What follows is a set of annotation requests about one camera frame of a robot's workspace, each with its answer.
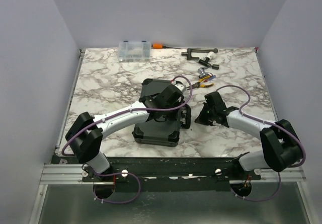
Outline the black foam lined carry case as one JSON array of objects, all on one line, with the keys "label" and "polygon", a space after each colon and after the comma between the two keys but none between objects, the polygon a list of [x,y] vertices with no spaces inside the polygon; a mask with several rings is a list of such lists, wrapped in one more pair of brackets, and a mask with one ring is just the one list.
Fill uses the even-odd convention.
[{"label": "black foam lined carry case", "polygon": [[[141,98],[151,102],[171,85],[167,80],[145,79],[142,83]],[[180,139],[180,130],[191,126],[191,108],[188,104],[173,112],[153,112],[159,116],[135,125],[132,135],[137,143],[175,147]]]}]

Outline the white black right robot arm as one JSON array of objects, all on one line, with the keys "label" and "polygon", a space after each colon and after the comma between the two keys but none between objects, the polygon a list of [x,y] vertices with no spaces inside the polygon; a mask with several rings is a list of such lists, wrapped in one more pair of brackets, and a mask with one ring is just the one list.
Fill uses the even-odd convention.
[{"label": "white black right robot arm", "polygon": [[238,163],[231,167],[236,179],[244,179],[254,169],[281,172],[305,161],[303,146],[289,121],[272,122],[242,113],[237,107],[227,107],[217,91],[205,95],[205,100],[195,123],[234,128],[261,141],[260,151],[240,155]]}]

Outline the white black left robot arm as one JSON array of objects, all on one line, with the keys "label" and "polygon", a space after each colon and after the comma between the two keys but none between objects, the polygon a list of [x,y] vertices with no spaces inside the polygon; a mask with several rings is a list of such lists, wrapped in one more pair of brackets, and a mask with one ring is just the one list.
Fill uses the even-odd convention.
[{"label": "white black left robot arm", "polygon": [[112,174],[110,163],[100,151],[102,140],[131,125],[168,117],[178,110],[186,86],[176,82],[161,93],[140,98],[128,107],[108,114],[79,115],[65,139],[80,164],[87,164],[100,181],[107,181]]}]

